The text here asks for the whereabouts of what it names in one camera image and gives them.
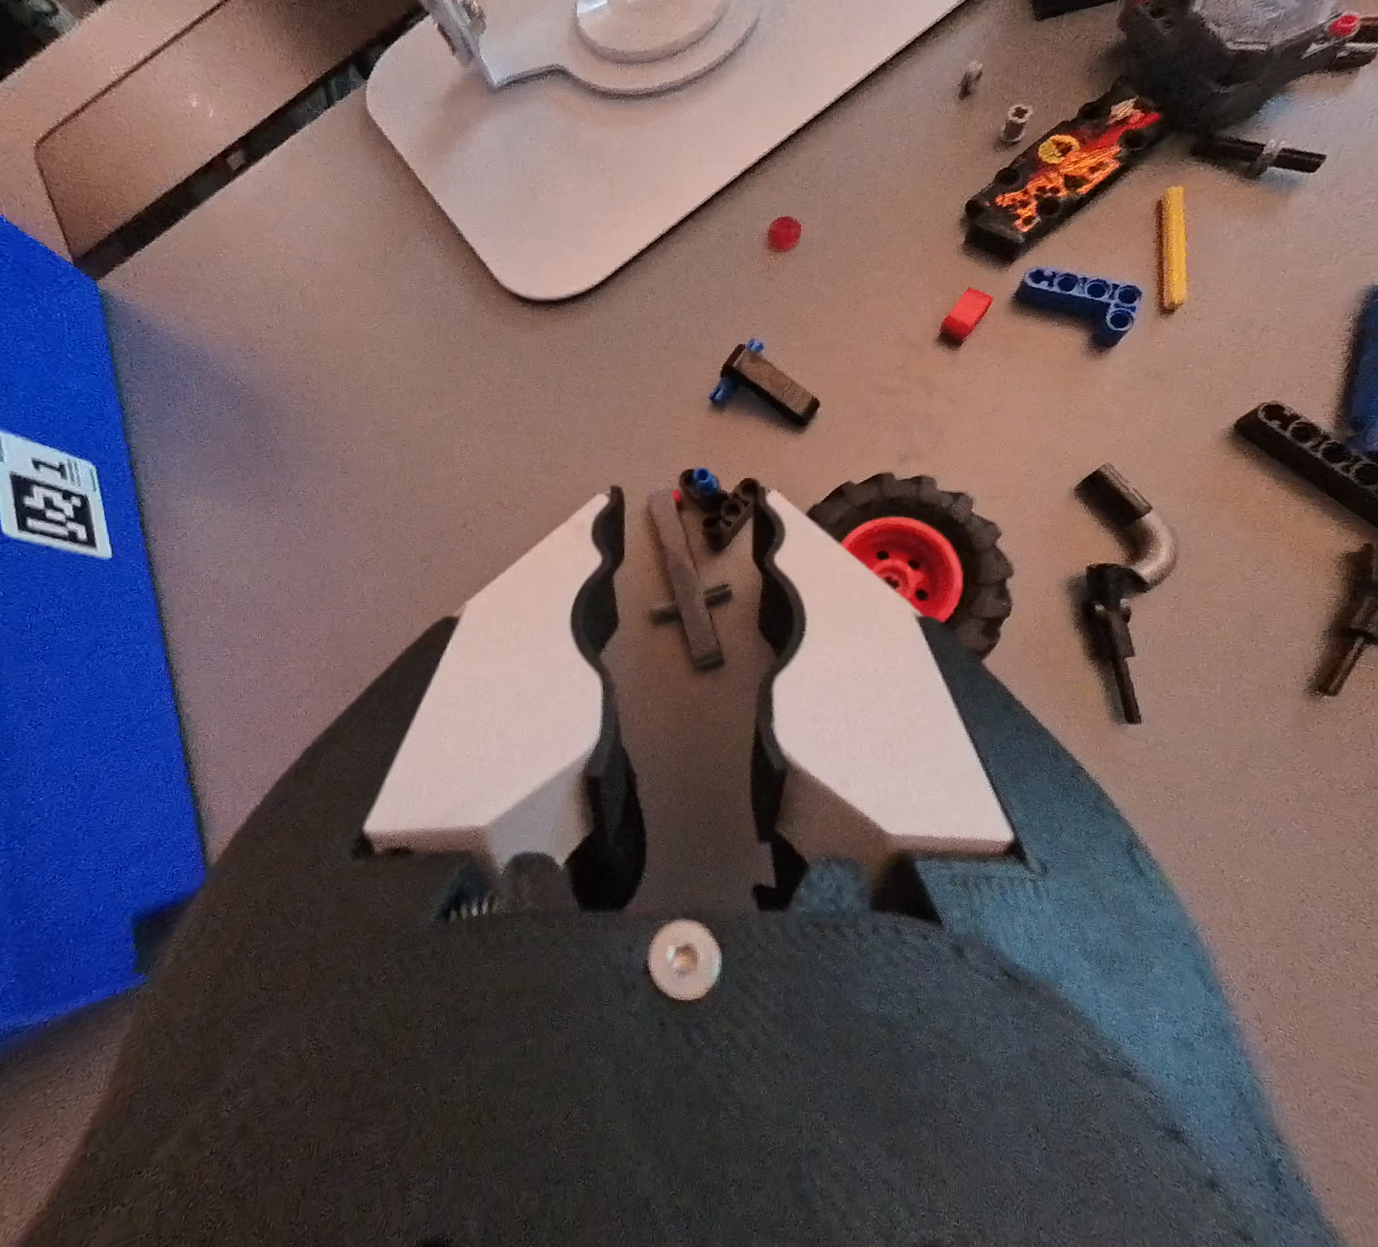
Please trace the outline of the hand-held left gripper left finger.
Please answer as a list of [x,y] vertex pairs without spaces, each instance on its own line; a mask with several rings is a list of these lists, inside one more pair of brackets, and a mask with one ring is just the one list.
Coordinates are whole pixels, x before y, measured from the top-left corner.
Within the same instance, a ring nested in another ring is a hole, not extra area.
[[642,881],[642,807],[604,652],[626,496],[595,494],[480,589],[366,815],[375,852],[543,854],[572,883]]

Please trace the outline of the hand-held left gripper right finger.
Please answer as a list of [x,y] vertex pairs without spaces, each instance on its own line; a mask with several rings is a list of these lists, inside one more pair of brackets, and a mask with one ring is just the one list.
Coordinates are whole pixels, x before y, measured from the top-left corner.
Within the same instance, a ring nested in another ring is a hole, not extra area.
[[[752,559],[776,662],[759,691],[750,797],[773,887],[798,887],[827,859],[874,887],[908,857],[1009,854],[1013,826],[929,641],[950,627],[784,496],[752,511]],[[974,654],[960,640],[955,652]]]

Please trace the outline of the dark grey toy beam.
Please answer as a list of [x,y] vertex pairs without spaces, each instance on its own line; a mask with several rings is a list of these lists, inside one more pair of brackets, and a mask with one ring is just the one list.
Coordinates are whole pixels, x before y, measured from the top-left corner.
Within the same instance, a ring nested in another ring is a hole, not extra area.
[[681,518],[679,492],[661,488],[647,496],[649,527],[669,577],[673,600],[649,612],[651,624],[681,622],[691,661],[696,670],[713,670],[724,665],[722,645],[715,632],[711,610],[732,597],[728,585],[708,589],[703,583],[695,551]]

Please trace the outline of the grey toy pull-back motor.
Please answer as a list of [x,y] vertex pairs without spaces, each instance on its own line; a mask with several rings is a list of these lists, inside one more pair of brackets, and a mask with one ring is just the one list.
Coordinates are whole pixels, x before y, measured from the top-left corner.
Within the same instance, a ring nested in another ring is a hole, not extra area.
[[1377,60],[1377,18],[1336,0],[1126,0],[1123,77],[1169,123],[1215,134],[1286,86]]

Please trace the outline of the grey elbow toy tube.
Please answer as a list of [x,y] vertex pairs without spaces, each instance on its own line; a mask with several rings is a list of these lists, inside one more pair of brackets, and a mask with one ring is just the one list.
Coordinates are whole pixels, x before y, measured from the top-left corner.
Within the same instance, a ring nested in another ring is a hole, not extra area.
[[1126,571],[1140,594],[1166,583],[1179,556],[1178,535],[1161,513],[1118,468],[1104,463],[1077,482],[1077,496],[1111,528],[1120,531],[1131,548]]

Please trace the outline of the grey desk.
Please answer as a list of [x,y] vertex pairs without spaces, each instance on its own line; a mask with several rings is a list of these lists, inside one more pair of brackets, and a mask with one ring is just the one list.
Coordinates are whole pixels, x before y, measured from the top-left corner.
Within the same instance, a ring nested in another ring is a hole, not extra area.
[[[501,290],[361,96],[107,281],[170,661],[215,870],[155,979],[15,1064],[21,1244],[1297,1246],[1147,1060],[1201,1066],[1178,992],[1210,946],[1322,1224],[1377,1244],[1377,661],[1307,692],[1364,528],[1232,436],[1333,420],[1377,279],[1377,66],[1266,125],[1330,154],[1258,182],[1171,145],[1038,251],[1154,274],[1190,191],[1192,298],[1123,348],[1008,302],[961,247],[1009,99],[1100,89],[1116,14],[977,0],[600,292]],[[773,256],[768,226],[803,223]],[[994,295],[968,343],[940,323]],[[762,340],[819,400],[708,400]],[[646,499],[703,461],[805,511],[934,473],[1015,564],[981,670],[1020,851],[905,883],[908,916],[759,912],[750,547],[726,665],[649,627]],[[1144,723],[1083,618],[1118,468],[1178,535],[1131,602]],[[362,826],[447,618],[605,485],[610,641],[647,861],[627,912],[446,918],[462,861]]]

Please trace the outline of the black wheel red rim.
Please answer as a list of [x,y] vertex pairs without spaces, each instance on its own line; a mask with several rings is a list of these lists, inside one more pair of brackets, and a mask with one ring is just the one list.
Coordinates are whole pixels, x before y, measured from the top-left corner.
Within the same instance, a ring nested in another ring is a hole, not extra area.
[[876,473],[835,485],[807,517],[968,652],[994,652],[1013,613],[1015,566],[999,527],[970,494],[932,476]]

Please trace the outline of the black toy axle pin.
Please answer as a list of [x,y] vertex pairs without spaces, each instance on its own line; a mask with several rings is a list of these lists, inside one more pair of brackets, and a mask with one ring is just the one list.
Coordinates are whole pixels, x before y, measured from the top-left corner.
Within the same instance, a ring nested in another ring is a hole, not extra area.
[[1147,583],[1126,564],[1088,564],[1083,577],[1083,618],[1094,659],[1107,666],[1127,725],[1144,723],[1130,661],[1135,657],[1130,635],[1131,602],[1147,591]]

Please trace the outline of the small black toy connector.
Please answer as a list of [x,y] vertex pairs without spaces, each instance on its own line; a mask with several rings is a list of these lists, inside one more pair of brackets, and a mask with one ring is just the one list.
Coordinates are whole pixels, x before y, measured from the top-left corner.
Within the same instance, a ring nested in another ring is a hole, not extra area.
[[766,359],[762,340],[740,343],[732,348],[708,400],[715,408],[724,408],[736,393],[752,394],[793,427],[807,427],[819,411],[814,393]]

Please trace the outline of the blue plastic bin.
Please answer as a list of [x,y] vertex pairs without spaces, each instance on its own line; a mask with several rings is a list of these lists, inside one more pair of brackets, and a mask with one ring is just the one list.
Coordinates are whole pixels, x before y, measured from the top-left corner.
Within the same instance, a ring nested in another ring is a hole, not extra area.
[[139,986],[203,881],[105,306],[3,221],[3,1044]]

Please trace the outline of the small blue toy beam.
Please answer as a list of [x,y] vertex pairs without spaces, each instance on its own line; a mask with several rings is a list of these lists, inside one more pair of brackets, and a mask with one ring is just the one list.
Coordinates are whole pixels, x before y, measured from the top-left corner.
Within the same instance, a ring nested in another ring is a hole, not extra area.
[[1107,351],[1126,340],[1145,306],[1145,292],[1138,283],[1122,283],[1048,266],[1030,267],[1022,276],[1015,298],[1029,308],[1043,308],[1083,320],[1090,326],[1090,343]]

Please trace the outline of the yellow toy axle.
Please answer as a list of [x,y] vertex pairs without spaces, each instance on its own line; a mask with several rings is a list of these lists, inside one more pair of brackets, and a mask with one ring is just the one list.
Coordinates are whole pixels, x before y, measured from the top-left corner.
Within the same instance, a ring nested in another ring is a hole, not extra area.
[[1187,188],[1182,185],[1164,188],[1155,229],[1159,306],[1164,313],[1173,313],[1187,306],[1190,294]]

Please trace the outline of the black panel flame sticker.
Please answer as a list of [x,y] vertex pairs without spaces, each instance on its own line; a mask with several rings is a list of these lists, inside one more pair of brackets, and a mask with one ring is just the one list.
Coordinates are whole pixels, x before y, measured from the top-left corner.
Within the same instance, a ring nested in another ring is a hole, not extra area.
[[1017,259],[1135,170],[1173,125],[1120,82],[1009,157],[964,208],[965,246]]

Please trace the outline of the black white toy pin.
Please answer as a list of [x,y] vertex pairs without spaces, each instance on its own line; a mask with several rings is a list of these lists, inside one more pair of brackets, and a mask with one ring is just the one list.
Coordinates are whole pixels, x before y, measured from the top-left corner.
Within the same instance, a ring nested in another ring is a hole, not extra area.
[[1192,140],[1190,155],[1216,165],[1237,166],[1249,178],[1261,178],[1269,170],[1289,175],[1315,175],[1327,154],[1289,145],[1283,140],[1250,140],[1232,134],[1204,134]]

